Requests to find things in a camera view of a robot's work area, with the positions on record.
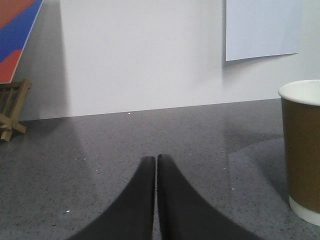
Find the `granite countertop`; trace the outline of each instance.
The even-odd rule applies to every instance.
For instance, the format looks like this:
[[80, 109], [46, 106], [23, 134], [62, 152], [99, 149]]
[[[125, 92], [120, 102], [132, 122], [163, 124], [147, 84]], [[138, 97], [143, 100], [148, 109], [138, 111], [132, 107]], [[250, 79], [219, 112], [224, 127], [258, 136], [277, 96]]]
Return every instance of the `granite countertop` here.
[[[265, 240], [317, 240], [289, 208], [279, 99], [27, 121], [0, 143], [0, 239], [66, 240], [140, 157], [170, 154], [214, 208]], [[160, 240], [157, 208], [153, 239]]]

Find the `bamboo stand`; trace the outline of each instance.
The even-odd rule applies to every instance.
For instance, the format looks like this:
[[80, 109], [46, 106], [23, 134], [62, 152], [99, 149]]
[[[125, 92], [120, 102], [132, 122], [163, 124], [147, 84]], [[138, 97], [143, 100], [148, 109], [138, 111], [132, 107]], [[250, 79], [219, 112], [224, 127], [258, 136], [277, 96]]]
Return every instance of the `bamboo stand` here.
[[0, 140], [9, 142], [12, 131], [26, 133], [26, 127], [19, 123], [19, 114], [25, 101], [31, 82], [0, 84]]

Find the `red stripe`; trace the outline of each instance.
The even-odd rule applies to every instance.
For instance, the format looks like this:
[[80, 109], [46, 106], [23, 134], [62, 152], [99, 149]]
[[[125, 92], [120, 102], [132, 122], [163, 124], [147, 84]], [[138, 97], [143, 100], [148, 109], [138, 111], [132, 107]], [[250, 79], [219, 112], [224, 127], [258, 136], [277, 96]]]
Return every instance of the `red stripe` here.
[[5, 60], [0, 63], [0, 83], [10, 83], [15, 73], [22, 50], [14, 50]]
[[36, 0], [0, 0], [0, 29]]

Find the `blue stripe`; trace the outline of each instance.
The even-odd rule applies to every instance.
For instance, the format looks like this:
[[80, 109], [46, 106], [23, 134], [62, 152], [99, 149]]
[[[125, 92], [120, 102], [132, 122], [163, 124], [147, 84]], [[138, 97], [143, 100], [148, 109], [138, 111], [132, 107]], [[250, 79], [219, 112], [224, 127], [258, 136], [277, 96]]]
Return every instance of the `blue stripe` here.
[[42, 0], [36, 0], [0, 29], [0, 63], [14, 50], [23, 49], [41, 3]]

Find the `white wall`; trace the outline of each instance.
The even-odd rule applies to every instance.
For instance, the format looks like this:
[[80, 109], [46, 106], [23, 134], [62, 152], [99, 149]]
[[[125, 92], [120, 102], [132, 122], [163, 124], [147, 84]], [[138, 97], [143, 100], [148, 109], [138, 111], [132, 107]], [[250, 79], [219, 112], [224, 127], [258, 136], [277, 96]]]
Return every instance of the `white wall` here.
[[15, 80], [21, 118], [278, 98], [320, 78], [320, 1], [305, 0], [299, 54], [224, 62], [224, 0], [44, 0]]

